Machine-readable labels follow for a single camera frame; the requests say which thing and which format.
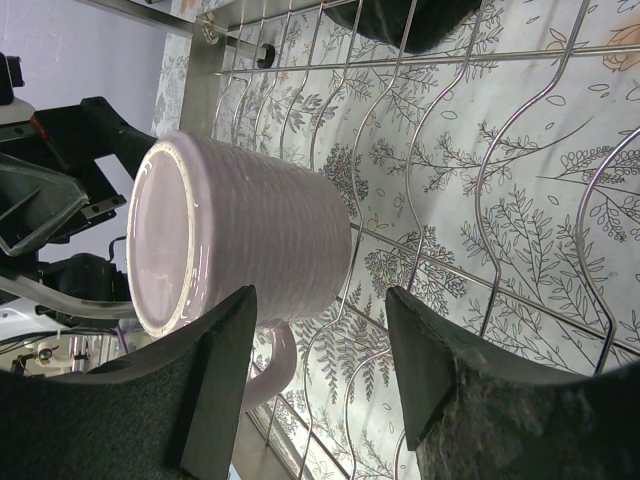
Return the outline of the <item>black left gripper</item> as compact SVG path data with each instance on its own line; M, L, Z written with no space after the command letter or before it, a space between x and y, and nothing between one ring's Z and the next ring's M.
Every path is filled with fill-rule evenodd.
M79 253L50 263L39 252L113 219L126 199L98 160L113 155L134 176L154 142L102 97L1 126L3 304L24 298L55 320L133 317L126 276L112 258Z

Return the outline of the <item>pink mug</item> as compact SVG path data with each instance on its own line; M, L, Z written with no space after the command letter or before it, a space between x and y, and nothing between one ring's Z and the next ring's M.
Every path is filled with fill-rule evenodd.
M253 286L272 354L247 381L244 410L293 379L292 327L335 301L351 248L346 205L312 170L181 130L160 136L138 169L126 239L135 314L161 338Z

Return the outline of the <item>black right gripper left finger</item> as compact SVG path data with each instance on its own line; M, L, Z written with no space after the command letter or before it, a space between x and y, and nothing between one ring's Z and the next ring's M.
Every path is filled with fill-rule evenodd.
M224 479L257 319L245 286L87 373L1 375L5 479Z

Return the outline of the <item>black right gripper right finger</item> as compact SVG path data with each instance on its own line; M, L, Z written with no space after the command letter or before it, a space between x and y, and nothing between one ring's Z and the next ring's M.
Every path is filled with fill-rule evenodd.
M424 479L635 479L639 366L524 359L401 287L385 299L406 444Z

